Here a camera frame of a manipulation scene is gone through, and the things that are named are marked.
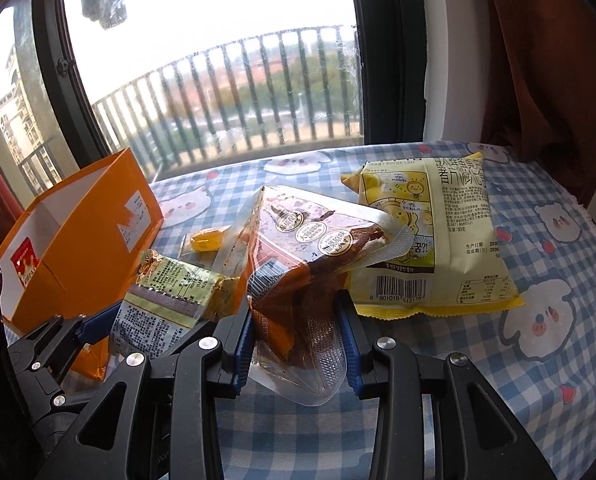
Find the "red spicy strip packet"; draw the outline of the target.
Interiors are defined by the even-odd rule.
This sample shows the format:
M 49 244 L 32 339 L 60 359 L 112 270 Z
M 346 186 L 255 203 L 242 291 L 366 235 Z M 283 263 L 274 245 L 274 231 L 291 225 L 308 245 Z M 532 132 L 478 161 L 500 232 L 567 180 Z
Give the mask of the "red spicy strip packet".
M 18 281 L 22 288 L 26 288 L 33 278 L 36 268 L 39 266 L 39 258 L 33 248 L 32 241 L 25 237 L 10 256 Z

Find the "green snack packet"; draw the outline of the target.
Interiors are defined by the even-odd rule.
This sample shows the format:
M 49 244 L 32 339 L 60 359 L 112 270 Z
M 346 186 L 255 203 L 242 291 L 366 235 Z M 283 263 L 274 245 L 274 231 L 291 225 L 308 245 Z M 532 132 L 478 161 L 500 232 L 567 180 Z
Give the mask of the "green snack packet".
M 112 323 L 110 351 L 160 358 L 202 322 L 217 323 L 244 302 L 238 278 L 147 249 Z

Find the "pale yellow chips bag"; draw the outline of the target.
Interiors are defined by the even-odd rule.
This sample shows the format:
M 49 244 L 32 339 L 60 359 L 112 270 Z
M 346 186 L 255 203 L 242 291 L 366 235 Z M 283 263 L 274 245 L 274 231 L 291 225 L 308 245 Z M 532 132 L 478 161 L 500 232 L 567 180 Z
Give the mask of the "pale yellow chips bag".
M 441 318 L 524 305 L 499 252 L 483 154 L 367 162 L 340 180 L 359 204 L 390 214 L 413 233 L 406 254 L 349 274 L 360 315 Z

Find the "small yellow candy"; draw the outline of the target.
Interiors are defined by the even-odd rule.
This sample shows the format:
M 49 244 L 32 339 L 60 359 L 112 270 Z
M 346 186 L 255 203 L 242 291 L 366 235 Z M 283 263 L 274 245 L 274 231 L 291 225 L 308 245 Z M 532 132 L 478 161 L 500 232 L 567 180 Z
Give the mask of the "small yellow candy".
M 180 254 L 189 252 L 217 252 L 223 245 L 227 226 L 220 228 L 202 229 L 193 233 L 184 235 Z

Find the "brown triangular meat packet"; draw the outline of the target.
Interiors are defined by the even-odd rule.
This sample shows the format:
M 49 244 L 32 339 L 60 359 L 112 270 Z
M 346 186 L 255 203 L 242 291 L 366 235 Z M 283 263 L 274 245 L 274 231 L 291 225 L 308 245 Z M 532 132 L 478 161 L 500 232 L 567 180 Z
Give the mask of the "brown triangular meat packet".
M 347 371 L 334 297 L 348 277 L 404 255 L 413 233 L 379 209 L 267 184 L 225 234 L 213 270 L 235 282 L 232 304 L 254 326 L 248 375 L 305 406 L 322 405 Z

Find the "blue checkered bear tablecloth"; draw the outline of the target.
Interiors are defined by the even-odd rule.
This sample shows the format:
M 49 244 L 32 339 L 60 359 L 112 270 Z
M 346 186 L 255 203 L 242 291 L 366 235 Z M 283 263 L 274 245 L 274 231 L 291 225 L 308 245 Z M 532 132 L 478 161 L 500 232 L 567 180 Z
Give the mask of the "blue checkered bear tablecloth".
M 504 283 L 471 270 L 455 278 L 450 316 L 396 323 L 417 351 L 470 356 L 526 426 L 561 479 L 579 479 L 596 459 L 596 225 L 539 166 L 478 143 L 399 144 L 338 148 L 253 160 L 199 171 L 154 185 L 163 200 L 195 194 L 197 214 L 163 230 L 156 245 L 175 252 L 192 229 L 233 220 L 265 184 L 315 188 L 345 200 L 341 176 L 367 162 L 481 154 L 492 231 L 458 250 L 472 266 L 498 250 L 522 305 L 466 315 L 478 300 L 502 295 Z M 219 406 L 225 474 L 230 479 L 362 479 L 368 474 L 376 407 L 342 389 L 327 404 L 305 408 L 257 384 Z

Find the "orange cardboard box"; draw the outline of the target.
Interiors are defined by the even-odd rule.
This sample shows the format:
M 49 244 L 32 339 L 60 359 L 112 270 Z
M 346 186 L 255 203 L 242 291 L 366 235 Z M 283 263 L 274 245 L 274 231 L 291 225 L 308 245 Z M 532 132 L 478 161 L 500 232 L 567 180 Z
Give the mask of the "orange cardboard box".
M 92 315 L 123 298 L 164 223 L 133 153 L 85 167 L 36 197 L 0 246 L 1 309 L 18 334 L 61 315 Z M 39 266 L 26 288 L 10 256 L 25 238 Z

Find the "balcony metal railing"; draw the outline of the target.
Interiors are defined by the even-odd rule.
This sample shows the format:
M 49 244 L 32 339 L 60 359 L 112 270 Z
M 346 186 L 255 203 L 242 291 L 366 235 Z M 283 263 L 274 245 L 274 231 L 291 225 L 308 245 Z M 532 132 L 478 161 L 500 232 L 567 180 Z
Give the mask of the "balcony metal railing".
M 112 152 L 149 181 L 215 164 L 362 142 L 356 28 L 299 27 L 218 44 L 96 100 Z

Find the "dark red right curtain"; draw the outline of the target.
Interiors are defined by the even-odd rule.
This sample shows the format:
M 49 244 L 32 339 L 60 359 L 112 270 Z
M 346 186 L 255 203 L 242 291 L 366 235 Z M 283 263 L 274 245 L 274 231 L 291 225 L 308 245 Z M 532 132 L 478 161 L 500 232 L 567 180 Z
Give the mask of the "dark red right curtain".
M 596 191 L 596 0 L 488 0 L 481 139 L 537 162 L 580 204 Z

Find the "black window frame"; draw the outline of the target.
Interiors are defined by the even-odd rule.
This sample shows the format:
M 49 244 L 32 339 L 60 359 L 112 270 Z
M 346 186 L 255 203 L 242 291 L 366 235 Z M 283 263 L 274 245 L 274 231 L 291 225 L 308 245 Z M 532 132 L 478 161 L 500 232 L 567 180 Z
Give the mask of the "black window frame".
M 41 72 L 80 164 L 112 153 L 92 104 L 122 84 L 218 44 L 279 30 L 352 25 L 361 90 L 361 144 L 423 136 L 427 32 L 424 0 L 123 0 L 110 29 L 81 0 L 31 0 Z

